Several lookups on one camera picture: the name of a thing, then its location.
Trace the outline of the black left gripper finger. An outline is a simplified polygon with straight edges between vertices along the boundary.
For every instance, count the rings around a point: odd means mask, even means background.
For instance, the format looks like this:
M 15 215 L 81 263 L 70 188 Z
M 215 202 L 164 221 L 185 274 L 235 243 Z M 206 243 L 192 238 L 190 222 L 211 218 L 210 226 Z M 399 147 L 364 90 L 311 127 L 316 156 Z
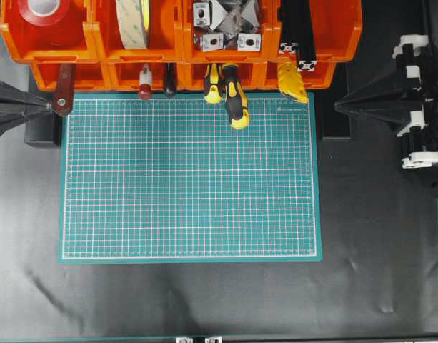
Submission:
M 48 114 L 54 114 L 49 100 L 0 80 L 0 137 L 14 127 Z

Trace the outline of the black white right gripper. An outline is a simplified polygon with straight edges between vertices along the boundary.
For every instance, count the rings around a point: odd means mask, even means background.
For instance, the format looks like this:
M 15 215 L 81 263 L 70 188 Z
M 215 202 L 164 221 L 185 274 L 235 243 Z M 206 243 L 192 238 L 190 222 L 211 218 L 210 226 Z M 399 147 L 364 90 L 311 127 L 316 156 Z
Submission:
M 402 168 L 438 195 L 438 48 L 427 35 L 403 35 L 394 47 L 404 88 L 356 91 L 336 111 L 386 123 L 402 139 Z

